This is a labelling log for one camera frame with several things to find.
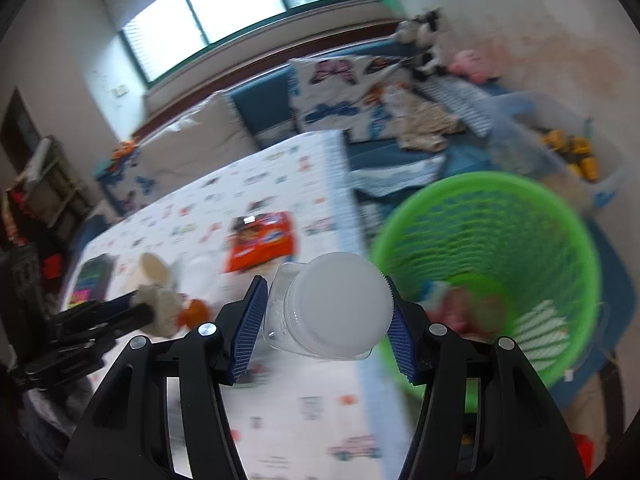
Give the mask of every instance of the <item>table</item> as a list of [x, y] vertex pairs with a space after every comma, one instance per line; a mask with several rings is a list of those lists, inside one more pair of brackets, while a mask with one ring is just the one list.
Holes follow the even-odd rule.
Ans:
[[[143, 252], [151, 251], [172, 264], [184, 254], [207, 251], [215, 265], [204, 299], [217, 309], [241, 299], [257, 272], [223, 272], [230, 226], [235, 217], [247, 213], [289, 211], [296, 232], [296, 261], [308, 262], [338, 250], [363, 254], [347, 178], [340, 131], [301, 134], [217, 170], [101, 234], [84, 248], [70, 283], [82, 263], [112, 254], [117, 262], [107, 292], [110, 300], [135, 290], [138, 284], [132, 281], [132, 272]], [[260, 273], [272, 279], [278, 263], [261, 266]], [[188, 293], [179, 286], [178, 291]], [[90, 375], [94, 387], [135, 335], [119, 339], [105, 354], [106, 366]], [[376, 352], [361, 362], [323, 361], [276, 351], [258, 340], [254, 354], [250, 365], [254, 382], [223, 391], [249, 478], [398, 478], [410, 429], [401, 394]], [[168, 383], [168, 418], [175, 469], [189, 476], [174, 379]], [[379, 452], [362, 456], [358, 451], [362, 442], [375, 442]]]

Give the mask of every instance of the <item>green laundry basket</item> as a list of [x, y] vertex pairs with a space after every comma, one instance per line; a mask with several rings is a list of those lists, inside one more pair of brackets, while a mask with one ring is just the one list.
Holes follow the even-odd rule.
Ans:
[[[547, 387], [572, 368], [596, 323], [600, 263], [587, 229], [562, 199], [520, 176], [480, 171], [431, 184], [386, 222], [372, 261], [406, 300], [418, 301], [429, 280], [500, 296], [500, 334], [518, 342]], [[400, 374], [388, 341], [380, 351], [421, 396], [424, 387]]]

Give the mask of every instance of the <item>beige cushion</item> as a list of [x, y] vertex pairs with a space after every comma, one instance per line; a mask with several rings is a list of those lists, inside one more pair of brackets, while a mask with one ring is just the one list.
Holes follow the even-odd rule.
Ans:
[[162, 194], [255, 153], [257, 145], [225, 92], [215, 92], [141, 145]]

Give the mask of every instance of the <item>silver screw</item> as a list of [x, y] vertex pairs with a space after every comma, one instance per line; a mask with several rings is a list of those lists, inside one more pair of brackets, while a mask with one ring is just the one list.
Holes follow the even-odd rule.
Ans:
[[142, 348], [144, 345], [146, 345], [146, 337], [141, 335], [137, 335], [135, 336], [135, 338], [129, 341], [129, 346], [134, 350], [137, 350], [138, 348]]
[[447, 327], [440, 323], [434, 323], [429, 327], [429, 332], [433, 335], [445, 335], [447, 333]]
[[211, 335], [215, 333], [217, 329], [218, 327], [215, 326], [213, 323], [205, 323], [198, 327], [198, 333], [200, 335]]
[[508, 337], [501, 337], [498, 340], [498, 346], [503, 350], [513, 350], [516, 348], [516, 343], [513, 342], [513, 339], [509, 339]]

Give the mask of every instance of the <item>clear plastic bottle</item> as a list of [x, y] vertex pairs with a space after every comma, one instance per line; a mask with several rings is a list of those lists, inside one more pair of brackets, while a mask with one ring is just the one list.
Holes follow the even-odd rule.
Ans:
[[264, 318], [274, 348], [336, 360], [364, 359], [388, 330], [393, 297], [386, 279], [352, 253], [282, 264]]

